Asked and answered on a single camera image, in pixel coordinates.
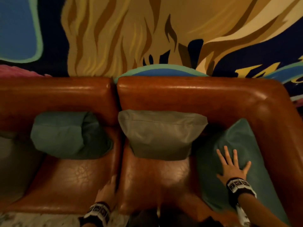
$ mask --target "person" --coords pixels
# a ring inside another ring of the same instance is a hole
[[[287,227],[285,223],[280,221],[271,211],[263,206],[255,197],[255,192],[246,182],[246,175],[251,166],[249,161],[245,168],[241,170],[238,163],[237,150],[233,150],[234,159],[232,161],[227,146],[224,146],[225,157],[217,150],[217,154],[222,163],[223,175],[217,175],[218,179],[226,185],[229,190],[229,201],[233,207],[240,206],[249,221],[253,225],[259,227]],[[231,186],[233,183],[241,181],[244,188],[235,189]],[[102,190],[98,191],[95,204],[91,206],[89,212],[80,218],[82,227],[106,227],[109,222],[110,212],[114,209],[117,203],[115,195],[116,190],[116,175],[104,186]],[[158,227],[158,226],[189,226],[189,227],[216,227],[223,226],[218,221],[214,221],[211,217],[203,222],[195,222],[181,211],[166,210],[160,218],[157,217],[156,210],[143,210],[139,213],[130,216],[128,221],[129,227]]]

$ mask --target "wristband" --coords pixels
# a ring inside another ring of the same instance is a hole
[[[110,209],[106,202],[97,202],[93,204],[84,217],[80,217],[80,226],[87,223],[96,225],[96,227],[106,227],[109,222]]]
[[[248,193],[257,198],[257,194],[252,189],[250,184],[242,178],[231,178],[226,183],[229,195],[229,204],[236,209],[240,194]]]

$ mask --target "white patterned floor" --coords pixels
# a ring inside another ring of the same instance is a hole
[[[0,227],[79,227],[79,215],[54,215],[36,213],[0,214]],[[109,227],[125,227],[128,216],[113,211]]]

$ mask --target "hand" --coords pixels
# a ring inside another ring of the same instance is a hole
[[[117,204],[117,198],[115,193],[116,178],[117,175],[113,175],[111,180],[108,181],[108,183],[103,187],[103,189],[100,189],[98,191],[95,201],[95,202],[106,202],[109,205],[111,211],[115,208]]]
[[[227,163],[226,163],[224,157],[222,156],[220,150],[217,149],[217,154],[221,160],[222,167],[223,167],[223,176],[217,174],[218,179],[220,179],[220,181],[224,185],[226,185],[228,180],[231,178],[242,178],[242,179],[246,180],[246,175],[247,175],[247,172],[248,172],[250,166],[252,165],[252,162],[249,161],[247,163],[247,165],[245,166],[245,168],[243,170],[240,170],[237,150],[234,150],[234,163],[232,163],[232,159],[230,158],[227,146],[224,146],[224,150],[225,150],[225,158],[226,158]]]

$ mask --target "leather sofa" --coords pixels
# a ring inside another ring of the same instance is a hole
[[[226,129],[246,118],[256,136],[276,192],[291,224],[303,214],[303,121],[284,87],[265,79],[220,77],[121,77],[122,110],[172,110],[199,113],[212,127]],[[208,216],[238,225],[234,213],[215,213],[199,199],[195,159],[166,162],[140,159],[125,141],[119,184],[123,214],[175,205],[195,220]]]
[[[61,160],[46,156],[25,195],[1,211],[84,214],[97,191],[117,174],[122,152],[119,105],[112,79],[18,78],[0,81],[0,130],[30,131],[43,111],[92,111],[114,141],[96,160]]]

